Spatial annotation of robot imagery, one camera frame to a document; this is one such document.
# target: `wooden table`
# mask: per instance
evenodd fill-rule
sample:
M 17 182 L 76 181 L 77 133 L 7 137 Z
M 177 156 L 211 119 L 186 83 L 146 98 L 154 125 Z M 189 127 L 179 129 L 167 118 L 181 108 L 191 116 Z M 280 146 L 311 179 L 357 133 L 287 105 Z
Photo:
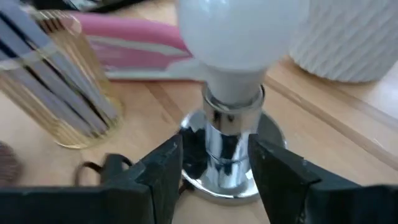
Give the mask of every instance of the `wooden table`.
M 174 1 L 157 0 L 116 13 L 176 23 Z M 264 109 L 279 123 L 289 149 L 359 184 L 398 184 L 398 68 L 377 83 L 321 80 L 285 58 L 265 78 Z M 110 141 L 82 151 L 58 147 L 0 94 L 0 140 L 24 165 L 21 185 L 70 185 L 82 161 L 100 163 L 106 152 L 137 161 L 171 137 L 186 113 L 201 105 L 193 82 L 114 83 L 126 104 L 126 122 Z M 92 174 L 86 184 L 94 183 Z M 267 223 L 261 202 L 224 207 L 191 193 L 178 201 L 174 223 Z

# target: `lamp base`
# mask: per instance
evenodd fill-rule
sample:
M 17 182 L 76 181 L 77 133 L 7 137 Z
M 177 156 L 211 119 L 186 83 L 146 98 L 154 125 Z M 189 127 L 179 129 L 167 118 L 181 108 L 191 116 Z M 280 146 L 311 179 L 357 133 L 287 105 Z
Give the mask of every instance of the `lamp base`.
M 259 192 L 254 182 L 252 171 L 245 174 L 246 180 L 236 189 L 224 189 L 214 186 L 210 161 L 214 159 L 206 151 L 205 126 L 207 119 L 203 110 L 187 115 L 182 123 L 180 134 L 183 136 L 183 178 L 193 185 L 195 191 L 202 197 L 215 203 L 239 205 L 254 202 L 259 199 Z M 257 129 L 261 138 L 277 146 L 286 147 L 285 137 L 276 122 L 262 112 Z

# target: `white vase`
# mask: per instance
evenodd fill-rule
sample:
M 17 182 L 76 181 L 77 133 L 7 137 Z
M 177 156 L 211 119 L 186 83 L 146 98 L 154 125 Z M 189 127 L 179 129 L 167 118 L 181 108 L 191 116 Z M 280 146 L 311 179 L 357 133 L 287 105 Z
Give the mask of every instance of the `white vase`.
M 310 0 L 290 56 L 330 80 L 382 78 L 398 60 L 398 1 Z

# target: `gold pen holder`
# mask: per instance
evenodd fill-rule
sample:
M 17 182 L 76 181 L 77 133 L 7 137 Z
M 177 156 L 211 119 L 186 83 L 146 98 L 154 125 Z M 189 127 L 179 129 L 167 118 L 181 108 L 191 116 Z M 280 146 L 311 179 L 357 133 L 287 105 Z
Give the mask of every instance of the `gold pen holder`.
M 27 42 L 34 49 L 33 51 L 19 58 L 1 61 L 0 90 L 50 133 L 55 142 L 61 146 L 70 149 L 83 149 L 109 138 L 122 122 L 123 106 L 116 93 L 112 90 L 100 62 L 83 35 L 81 24 L 73 16 L 61 11 L 39 11 L 32 14 L 32 17 L 53 42 L 40 48 L 35 48 L 31 43 Z M 42 98 L 16 79 L 17 73 L 21 75 L 22 72 L 27 75 L 30 74 L 40 81 L 41 74 L 35 66 L 38 63 L 50 67 L 54 74 L 59 77 L 68 77 L 65 73 L 66 71 L 58 67 L 57 62 L 53 61 L 56 54 L 67 58 L 71 62 L 70 65 L 79 70 L 78 73 L 81 74 L 80 80 L 85 80 L 85 83 L 90 86 L 90 88 L 84 89 L 85 93 L 88 90 L 95 90 L 88 92 L 89 94 L 81 94 L 81 92 L 84 92 L 80 89 L 81 85 L 77 85 L 71 79 L 68 80 L 66 78 L 66 80 L 63 80 L 67 87 L 76 93 L 86 105 L 89 105 L 100 120 L 106 124 L 105 131 L 104 129 L 100 131 L 93 128 L 92 130 L 90 129 L 89 133 L 83 133 L 83 131 L 68 123 L 66 119 L 60 118 L 59 115 L 54 113 L 54 110 L 51 110 L 43 102 Z M 110 107 L 116 111 L 116 116 L 106 116 L 106 113 L 90 98 L 90 96 L 95 94 L 98 97 L 102 96 L 102 99 L 105 99 L 110 104 Z M 62 101 L 62 96 L 57 94 L 53 94 L 53 96 L 60 98 L 55 99 L 58 102 Z M 76 112 L 70 105 L 68 105 L 68 111 Z

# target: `gold cup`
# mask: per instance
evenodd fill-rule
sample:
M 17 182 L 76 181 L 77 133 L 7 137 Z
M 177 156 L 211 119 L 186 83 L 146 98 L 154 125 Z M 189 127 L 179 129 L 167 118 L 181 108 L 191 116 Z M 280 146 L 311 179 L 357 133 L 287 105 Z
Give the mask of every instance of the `gold cup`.
M 109 138 L 122 122 L 123 106 L 102 69 L 102 66 L 93 49 L 82 33 L 81 24 L 73 16 L 61 11 L 39 11 L 34 12 L 32 17 L 42 30 L 53 40 L 39 49 L 34 49 L 27 55 L 20 58 L 13 58 L 0 62 L 0 90 L 3 91 L 16 105 L 32 117 L 41 127 L 50 133 L 55 142 L 70 149 L 83 149 L 98 144 Z M 24 69 L 30 73 L 35 73 L 32 68 L 34 63 L 51 65 L 56 72 L 63 74 L 65 71 L 57 68 L 52 61 L 54 54 L 63 54 L 69 58 L 71 63 L 80 70 L 84 76 L 106 100 L 117 111 L 117 116 L 109 118 L 101 108 L 90 103 L 90 99 L 85 98 L 96 114 L 106 124 L 106 131 L 93 129 L 89 135 L 83 134 L 78 129 L 72 127 L 64 119 L 54 115 L 43 102 L 39 100 L 28 88 L 16 82 L 11 76 L 13 71 Z M 78 87 L 69 83 L 69 87 L 76 92 Z

